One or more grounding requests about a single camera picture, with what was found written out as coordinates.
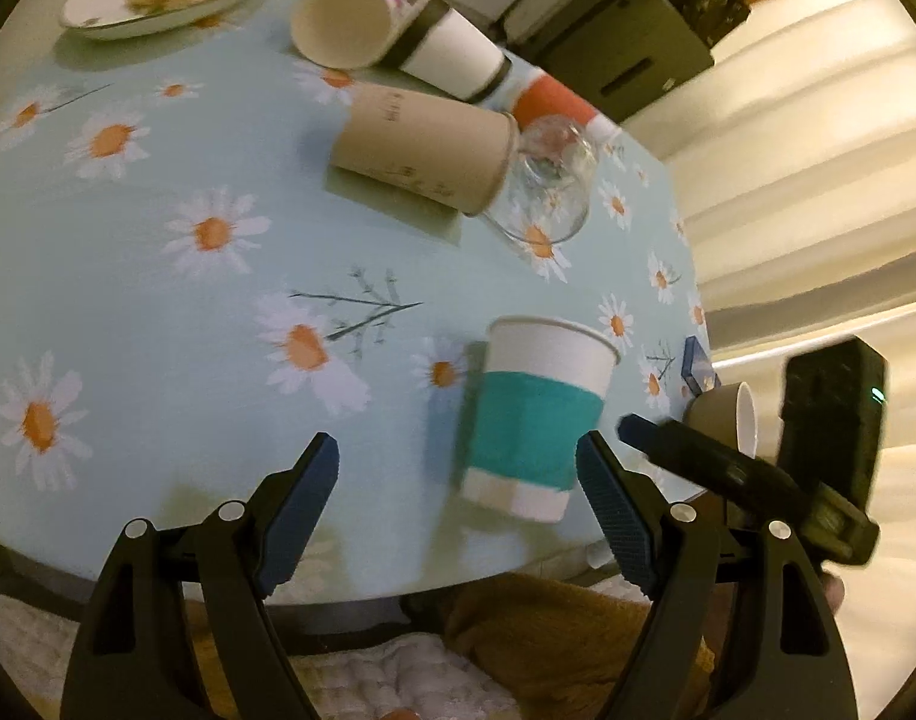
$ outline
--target white curtain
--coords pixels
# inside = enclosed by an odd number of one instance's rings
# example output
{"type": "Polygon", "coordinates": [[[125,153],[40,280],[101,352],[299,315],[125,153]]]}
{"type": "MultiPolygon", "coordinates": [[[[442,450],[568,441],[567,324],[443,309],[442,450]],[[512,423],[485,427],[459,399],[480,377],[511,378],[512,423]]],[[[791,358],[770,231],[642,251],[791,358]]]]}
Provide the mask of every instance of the white curtain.
{"type": "Polygon", "coordinates": [[[863,718],[916,665],[916,26],[898,0],[766,0],[716,66],[625,122],[670,167],[716,367],[759,453],[788,356],[857,334],[890,365],[871,565],[839,615],[863,718]]]}

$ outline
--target white cup with black band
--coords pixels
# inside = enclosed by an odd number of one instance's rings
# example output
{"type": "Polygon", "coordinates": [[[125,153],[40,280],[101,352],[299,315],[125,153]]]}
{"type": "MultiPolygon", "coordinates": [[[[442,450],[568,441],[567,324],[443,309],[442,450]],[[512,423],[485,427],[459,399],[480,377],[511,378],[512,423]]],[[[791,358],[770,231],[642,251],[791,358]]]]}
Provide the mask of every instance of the white cup with black band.
{"type": "Polygon", "coordinates": [[[466,103],[479,103],[508,76],[511,60],[444,0],[428,0],[408,20],[383,64],[466,103]]]}

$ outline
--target daisy print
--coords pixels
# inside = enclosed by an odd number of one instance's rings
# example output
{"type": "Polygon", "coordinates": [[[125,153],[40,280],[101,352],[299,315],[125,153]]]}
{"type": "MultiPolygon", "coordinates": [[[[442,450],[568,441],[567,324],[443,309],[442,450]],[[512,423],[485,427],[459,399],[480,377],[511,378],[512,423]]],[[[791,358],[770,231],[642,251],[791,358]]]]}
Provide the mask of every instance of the daisy print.
{"type": "Polygon", "coordinates": [[[295,79],[298,79],[298,87],[311,95],[316,103],[326,105],[338,100],[344,105],[351,104],[354,80],[343,70],[330,70],[299,59],[295,62],[295,79]]]}
{"type": "Polygon", "coordinates": [[[561,221],[565,218],[567,209],[565,208],[565,199],[562,193],[557,189],[548,190],[543,199],[543,209],[541,211],[552,221],[561,221]]]}
{"type": "Polygon", "coordinates": [[[651,186],[651,178],[648,177],[648,173],[645,172],[644,167],[641,165],[635,165],[634,174],[639,177],[639,181],[642,182],[642,186],[644,186],[645,189],[648,189],[648,187],[651,186]]]}
{"type": "Polygon", "coordinates": [[[226,187],[198,191],[191,201],[178,204],[178,218],[165,225],[181,237],[169,242],[161,253],[180,254],[176,271],[192,277],[221,266],[249,274],[252,269],[241,252],[260,248],[248,238],[268,232],[272,226],[267,217],[249,215],[253,207],[253,196],[242,194],[233,199],[226,187]]]}
{"type": "Polygon", "coordinates": [[[197,90],[202,89],[203,83],[190,83],[184,79],[164,79],[154,90],[154,103],[168,105],[177,100],[192,100],[197,98],[197,90]]]}
{"type": "Polygon", "coordinates": [[[0,415],[13,427],[3,435],[5,446],[18,446],[14,471],[21,474],[30,465],[34,485],[39,490],[73,490],[75,475],[69,456],[79,460],[91,457],[91,448],[65,432],[87,415],[86,410],[69,408],[82,391],[82,377],[69,370],[52,386],[55,358],[46,352],[37,375],[23,359],[18,360],[18,383],[3,381],[8,403],[0,406],[0,415]]]}
{"type": "Polygon", "coordinates": [[[628,165],[625,164],[625,146],[618,139],[608,141],[603,147],[604,152],[610,157],[613,165],[622,172],[628,172],[628,165]]]}
{"type": "Polygon", "coordinates": [[[268,355],[279,364],[268,377],[269,386],[290,395],[310,383],[331,416],[365,410],[372,397],[369,387],[336,356],[327,317],[316,316],[301,300],[275,293],[258,300],[256,319],[265,328],[258,338],[277,346],[268,355]]]}
{"type": "Polygon", "coordinates": [[[613,218],[622,230],[629,229],[632,225],[632,209],[628,206],[625,196],[618,191],[618,187],[610,181],[602,181],[598,192],[608,216],[613,218]]]}
{"type": "Polygon", "coordinates": [[[447,338],[426,338],[423,346],[421,354],[411,356],[418,389],[429,399],[461,391],[468,373],[464,346],[447,338]]]}
{"type": "Polygon", "coordinates": [[[652,287],[658,290],[658,302],[670,305],[675,301],[675,293],[671,288],[678,283],[678,276],[674,275],[666,264],[658,260],[653,251],[648,255],[648,278],[652,287]]]}
{"type": "Polygon", "coordinates": [[[669,218],[671,222],[671,228],[675,231],[675,234],[678,236],[678,240],[683,244],[687,244],[689,239],[685,237],[685,221],[682,220],[681,215],[678,213],[677,208],[671,209],[671,216],[669,218]]]}
{"type": "Polygon", "coordinates": [[[196,29],[205,34],[219,35],[231,30],[244,29],[238,20],[242,18],[243,13],[240,10],[226,10],[221,13],[212,13],[205,16],[197,22],[193,22],[196,29]]]}
{"type": "Polygon", "coordinates": [[[644,384],[645,402],[648,408],[661,413],[668,413],[669,401],[664,386],[661,384],[661,372],[655,364],[642,357],[639,360],[639,370],[642,372],[642,383],[644,384]]]}
{"type": "Polygon", "coordinates": [[[701,307],[701,298],[696,292],[689,294],[689,317],[696,327],[705,326],[705,309],[701,307]]]}
{"type": "Polygon", "coordinates": [[[532,221],[524,226],[523,241],[517,241],[522,254],[531,262],[532,269],[544,280],[550,281],[554,274],[559,281],[568,283],[565,268],[570,268],[571,263],[562,253],[561,247],[552,245],[551,238],[544,231],[544,223],[532,221]]]}
{"type": "Polygon", "coordinates": [[[615,338],[618,351],[624,354],[634,346],[632,343],[634,317],[629,313],[625,301],[622,300],[619,304],[618,298],[612,293],[602,299],[598,310],[601,312],[598,321],[605,325],[606,333],[615,338]]]}
{"type": "Polygon", "coordinates": [[[7,151],[34,135],[37,123],[58,104],[61,89],[35,86],[15,100],[0,120],[0,151],[7,151]]]}
{"type": "Polygon", "coordinates": [[[115,180],[125,177],[125,165],[148,156],[136,143],[151,130],[140,127],[144,114],[133,103],[119,103],[93,113],[82,127],[82,134],[68,143],[64,164],[77,165],[80,178],[109,175],[115,180]]]}

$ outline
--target round table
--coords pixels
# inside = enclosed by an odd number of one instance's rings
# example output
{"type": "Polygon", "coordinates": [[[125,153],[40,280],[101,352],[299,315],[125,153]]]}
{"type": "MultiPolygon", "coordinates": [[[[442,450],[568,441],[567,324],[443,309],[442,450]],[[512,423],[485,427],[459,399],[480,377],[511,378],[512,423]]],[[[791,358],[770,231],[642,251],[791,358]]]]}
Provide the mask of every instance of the round table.
{"type": "MultiPolygon", "coordinates": [[[[615,437],[681,416],[708,339],[661,164],[624,133],[556,247],[327,166],[361,79],[291,48],[294,0],[120,44],[62,37],[0,114],[0,543],[94,578],[121,528],[199,521],[315,432],[341,474],[275,601],[398,594],[601,538],[457,495],[487,327],[542,314],[613,334],[600,429],[669,499],[697,488],[615,437]]],[[[529,66],[514,58],[503,95],[529,66]]]]}

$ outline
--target kraft paper cup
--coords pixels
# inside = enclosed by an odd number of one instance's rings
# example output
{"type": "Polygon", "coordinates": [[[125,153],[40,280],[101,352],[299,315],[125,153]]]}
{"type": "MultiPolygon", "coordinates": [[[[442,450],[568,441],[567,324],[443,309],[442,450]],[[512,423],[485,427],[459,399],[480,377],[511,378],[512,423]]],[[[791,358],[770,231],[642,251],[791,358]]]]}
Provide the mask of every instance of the kraft paper cup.
{"type": "Polygon", "coordinates": [[[512,90],[505,107],[511,111],[522,130],[543,116],[567,116],[584,127],[589,139],[598,145],[618,135],[621,128],[599,113],[591,103],[576,95],[558,79],[540,68],[534,68],[522,83],[512,90]]]}
{"type": "Polygon", "coordinates": [[[685,412],[685,425],[748,457],[758,451],[755,399],[745,382],[702,392],[685,412]]]}
{"type": "Polygon", "coordinates": [[[536,522],[558,522],[574,488],[575,445],[593,430],[618,349],[565,319],[502,317],[489,328],[461,495],[536,522]]]}
{"type": "Polygon", "coordinates": [[[516,149],[507,114],[358,84],[330,162],[474,216],[498,195],[516,149]]]}
{"type": "Polygon", "coordinates": [[[324,67],[368,67],[387,52],[407,8],[408,0],[300,0],[291,17],[291,39],[324,67]]]}
{"type": "Polygon", "coordinates": [[[409,20],[386,65],[468,103],[488,97],[509,73],[504,52],[444,0],[429,0],[409,20]]]}

